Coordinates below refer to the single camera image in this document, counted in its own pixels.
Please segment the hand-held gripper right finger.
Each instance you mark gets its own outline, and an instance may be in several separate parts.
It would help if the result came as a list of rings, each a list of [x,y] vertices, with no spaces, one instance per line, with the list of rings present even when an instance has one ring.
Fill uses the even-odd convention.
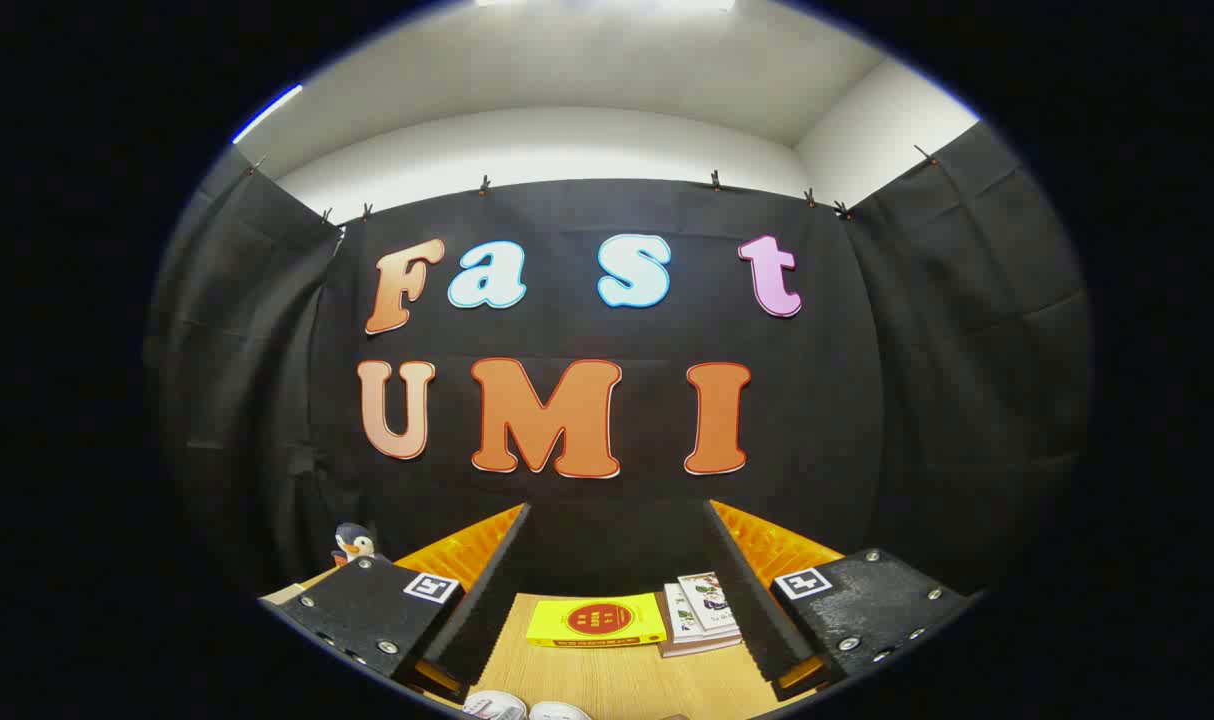
[[[713,573],[777,701],[867,676],[972,610],[972,596],[883,548],[843,555],[713,500],[704,529]]]

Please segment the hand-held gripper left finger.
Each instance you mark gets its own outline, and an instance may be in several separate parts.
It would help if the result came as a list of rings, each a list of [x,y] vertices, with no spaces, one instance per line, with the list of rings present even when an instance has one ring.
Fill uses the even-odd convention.
[[[529,516],[520,503],[397,561],[351,548],[342,565],[259,605],[379,682],[463,703],[523,583]]]

